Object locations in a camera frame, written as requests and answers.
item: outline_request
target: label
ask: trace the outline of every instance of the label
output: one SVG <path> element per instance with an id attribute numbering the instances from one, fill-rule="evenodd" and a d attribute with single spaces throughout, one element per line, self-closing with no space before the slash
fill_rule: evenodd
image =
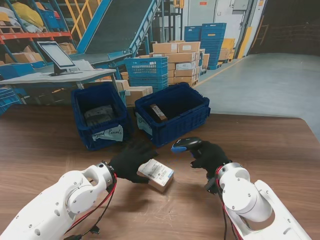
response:
<path id="1" fill-rule="evenodd" d="M 191 50 L 191 45 L 183 45 L 182 50 Z"/>
<path id="2" fill-rule="evenodd" d="M 154 159 L 150 159 L 147 163 L 142 164 L 138 171 L 143 175 L 148 176 L 151 180 L 155 181 L 162 187 L 167 184 L 168 180 L 174 173 L 172 169 Z"/>
<path id="3" fill-rule="evenodd" d="M 178 44 L 176 43 L 171 44 L 171 50 L 177 50 L 177 48 L 178 48 Z"/>
<path id="4" fill-rule="evenodd" d="M 105 140 L 114 140 L 117 142 L 122 142 L 124 138 L 124 129 L 119 124 L 116 127 L 97 132 L 92 135 L 93 141 L 97 141 L 97 139 L 105 139 Z"/>
<path id="5" fill-rule="evenodd" d="M 136 123 L 140 130 L 144 130 L 147 134 L 152 135 L 152 129 L 149 124 L 140 116 L 139 113 L 135 113 L 136 115 Z"/>

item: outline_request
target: blue crate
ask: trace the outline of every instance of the blue crate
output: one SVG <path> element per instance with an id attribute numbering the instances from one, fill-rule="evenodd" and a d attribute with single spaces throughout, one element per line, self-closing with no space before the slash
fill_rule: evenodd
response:
<path id="1" fill-rule="evenodd" d="M 0 88 L 0 115 L 3 114 L 13 104 L 21 103 L 12 89 Z"/>
<path id="2" fill-rule="evenodd" d="M 131 137 L 134 129 L 130 115 L 111 82 L 72 91 L 71 103 L 78 133 L 88 150 L 95 151 L 116 143 L 115 140 L 110 139 L 98 138 L 94 140 L 93 135 L 103 133 L 119 125 L 123 128 L 123 141 Z M 84 113 L 106 105 L 112 106 L 116 118 L 94 126 L 87 126 Z"/>
<path id="3" fill-rule="evenodd" d="M 137 123 L 145 123 L 140 128 L 144 129 L 153 144 L 161 147 L 203 125 L 210 114 L 209 102 L 188 83 L 171 85 L 135 101 Z M 152 104 L 161 109 L 167 121 L 154 120 L 150 108 Z"/>
<path id="4" fill-rule="evenodd" d="M 124 60 L 130 77 L 162 77 L 168 74 L 168 57 L 126 58 Z"/>

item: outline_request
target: gray floor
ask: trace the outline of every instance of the gray floor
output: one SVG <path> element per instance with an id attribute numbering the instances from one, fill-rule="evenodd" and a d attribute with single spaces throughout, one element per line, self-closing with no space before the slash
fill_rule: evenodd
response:
<path id="1" fill-rule="evenodd" d="M 226 68 L 232 63 L 224 64 Z M 217 71 L 200 77 L 204 81 Z M 196 88 L 212 113 L 304 119 L 320 140 L 320 57 L 255 54 Z"/>

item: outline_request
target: wooden table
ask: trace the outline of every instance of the wooden table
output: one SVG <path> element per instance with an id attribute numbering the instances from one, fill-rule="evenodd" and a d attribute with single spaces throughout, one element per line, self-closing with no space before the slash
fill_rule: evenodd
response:
<path id="1" fill-rule="evenodd" d="M 70 107 L 14 105 L 0 118 L 0 232 L 43 189 L 70 170 L 109 161 L 121 147 L 87 151 Z M 219 144 L 244 165 L 252 181 L 268 183 L 313 239 L 320 239 L 320 146 L 299 118 L 212 114 L 186 136 Z M 158 161 L 169 166 L 174 182 L 160 194 L 148 185 L 119 179 L 104 215 L 104 240 L 222 240 L 224 220 L 217 196 L 207 193 L 205 171 L 190 168 L 189 153 L 174 155 L 168 144 Z M 86 231 L 96 211 L 74 233 Z M 233 240 L 230 225 L 228 238 Z"/>

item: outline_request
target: stacked blue crates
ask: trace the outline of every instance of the stacked blue crates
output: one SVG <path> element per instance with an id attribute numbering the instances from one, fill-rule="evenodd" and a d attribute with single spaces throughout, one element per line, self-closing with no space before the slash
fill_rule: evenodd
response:
<path id="1" fill-rule="evenodd" d="M 226 23 L 204 23 L 201 29 L 201 49 L 210 54 L 207 69 L 218 68 L 218 61 L 222 43 L 224 42 Z"/>
<path id="2" fill-rule="evenodd" d="M 130 86 L 152 86 L 153 92 L 168 87 L 168 58 L 127 58 L 124 60 Z"/>

